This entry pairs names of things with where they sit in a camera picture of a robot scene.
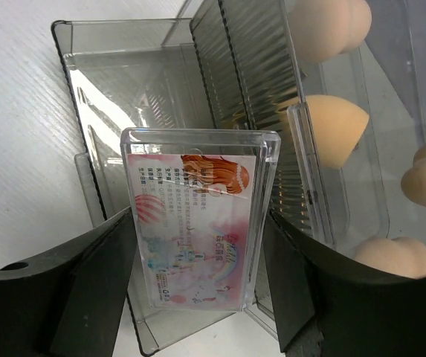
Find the clear nail sticker case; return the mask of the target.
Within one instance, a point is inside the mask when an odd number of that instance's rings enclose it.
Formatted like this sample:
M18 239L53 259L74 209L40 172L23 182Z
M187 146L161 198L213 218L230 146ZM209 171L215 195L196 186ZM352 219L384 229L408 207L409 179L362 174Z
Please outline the clear nail sticker case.
M123 130L152 308L239 312L253 303L280 144L274 131Z

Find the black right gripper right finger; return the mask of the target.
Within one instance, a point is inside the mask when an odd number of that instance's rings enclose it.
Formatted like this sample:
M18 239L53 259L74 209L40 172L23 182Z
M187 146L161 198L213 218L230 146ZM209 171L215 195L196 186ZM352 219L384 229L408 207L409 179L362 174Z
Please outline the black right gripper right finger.
M426 277L355 262L268 214L264 253L287 356L426 356Z

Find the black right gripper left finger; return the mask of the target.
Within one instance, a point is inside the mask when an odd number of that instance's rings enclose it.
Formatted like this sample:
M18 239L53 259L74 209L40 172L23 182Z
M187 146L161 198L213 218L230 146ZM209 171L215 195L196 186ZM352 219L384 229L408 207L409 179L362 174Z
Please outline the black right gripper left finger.
M136 245L127 208L0 269L0 356L112 356Z

